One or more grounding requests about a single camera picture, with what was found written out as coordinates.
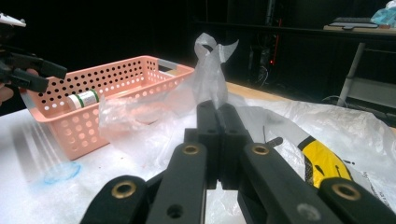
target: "yellow label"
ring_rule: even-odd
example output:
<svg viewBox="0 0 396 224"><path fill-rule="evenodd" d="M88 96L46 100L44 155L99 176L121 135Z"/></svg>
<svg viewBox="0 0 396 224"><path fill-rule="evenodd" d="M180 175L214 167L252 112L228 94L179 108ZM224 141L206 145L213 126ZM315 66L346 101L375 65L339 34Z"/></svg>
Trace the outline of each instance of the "yellow label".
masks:
<svg viewBox="0 0 396 224"><path fill-rule="evenodd" d="M313 185L316 188L319 188L324 178L342 177L352 180L344 163L318 140L315 139L304 147L303 153L312 164Z"/></svg>

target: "plastic bag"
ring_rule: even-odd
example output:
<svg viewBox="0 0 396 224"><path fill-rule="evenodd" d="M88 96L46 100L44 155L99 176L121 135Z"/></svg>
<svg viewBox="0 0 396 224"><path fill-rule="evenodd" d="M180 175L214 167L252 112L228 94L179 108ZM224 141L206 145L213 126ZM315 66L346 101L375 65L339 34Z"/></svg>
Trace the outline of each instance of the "plastic bag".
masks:
<svg viewBox="0 0 396 224"><path fill-rule="evenodd" d="M267 140L283 136L284 143L276 147L282 157L304 179L304 157L295 146L301 134L296 128L279 128L294 123L304 133L315 137L332 150L348 167L354 181L371 191L396 213L396 135L372 113L335 105L303 102L266 102L247 100L249 108L239 108L241 119L254 141L263 142L262 125ZM271 110L284 117L273 124L264 120L262 112Z"/></svg>
<svg viewBox="0 0 396 224"><path fill-rule="evenodd" d="M220 65L236 46L237 42L218 45L212 36L201 34L194 47L198 57L194 73L173 90L137 99L102 97L100 135L113 147L134 156L134 162L144 169L141 177L158 174L166 168L175 147L183 142L184 129L196 126L196 106L213 100L219 107L227 101Z"/></svg>
<svg viewBox="0 0 396 224"><path fill-rule="evenodd" d="M390 1L385 8L379 9L371 21L378 25L389 25L392 28L396 27L396 1Z"/></svg>

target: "clear plastic wrap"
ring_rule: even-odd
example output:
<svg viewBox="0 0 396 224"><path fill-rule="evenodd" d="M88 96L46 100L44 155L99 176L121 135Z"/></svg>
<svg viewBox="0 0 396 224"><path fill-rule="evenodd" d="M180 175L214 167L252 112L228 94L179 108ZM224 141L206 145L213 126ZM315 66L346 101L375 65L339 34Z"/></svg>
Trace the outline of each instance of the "clear plastic wrap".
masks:
<svg viewBox="0 0 396 224"><path fill-rule="evenodd" d="M139 175L149 179L166 168L174 148L183 142L185 128L196 128L195 107L199 103L211 99L219 107L227 102L236 107L255 142L284 134L284 142L276 150L304 178L304 156L293 142L298 136L271 126L264 135L263 120L249 109L258 107L288 119L330 148L357 172L361 183L369 183L376 196L396 211L396 177L392 175L396 170L396 136L391 129L373 114L335 105L269 102L229 94L219 65L235 47L236 43L229 48L217 45L203 34L195 43L199 58L195 73L174 90L139 99L101 100L101 135L132 155ZM205 223L231 222L245 223L236 192L224 191L218 185L207 193Z"/></svg>

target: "pink plastic basket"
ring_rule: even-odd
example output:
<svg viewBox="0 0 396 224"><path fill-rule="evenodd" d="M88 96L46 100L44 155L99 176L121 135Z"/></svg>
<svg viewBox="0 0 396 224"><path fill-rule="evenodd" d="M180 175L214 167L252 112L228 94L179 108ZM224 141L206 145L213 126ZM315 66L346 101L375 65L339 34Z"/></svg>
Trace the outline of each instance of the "pink plastic basket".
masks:
<svg viewBox="0 0 396 224"><path fill-rule="evenodd" d="M51 77L46 92L27 91L22 99L36 121L49 125L67 158L74 160L108 142L98 132L99 103L71 111L68 95L95 89L106 98L137 98L172 90L193 71L184 65L140 56L71 72L64 80Z"/></svg>

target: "table surface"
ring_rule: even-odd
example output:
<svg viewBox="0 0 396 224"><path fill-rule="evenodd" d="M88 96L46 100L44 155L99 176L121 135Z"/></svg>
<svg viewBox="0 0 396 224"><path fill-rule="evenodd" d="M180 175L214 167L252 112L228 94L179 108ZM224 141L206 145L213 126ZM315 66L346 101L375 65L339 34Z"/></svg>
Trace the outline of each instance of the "table surface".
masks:
<svg viewBox="0 0 396 224"><path fill-rule="evenodd" d="M246 98L288 101L232 83L227 87ZM27 109L0 117L0 123L0 223L78 223L105 183L139 172L139 167L131 167L131 155L111 145L68 160L50 129Z"/></svg>
<svg viewBox="0 0 396 224"><path fill-rule="evenodd" d="M323 30L343 31L343 27L325 25L323 27ZM363 32L363 33L375 33L375 34L391 34L391 35L392 34L396 34L396 28L383 29L383 28L361 28L361 27L355 27L351 31L352 32Z"/></svg>

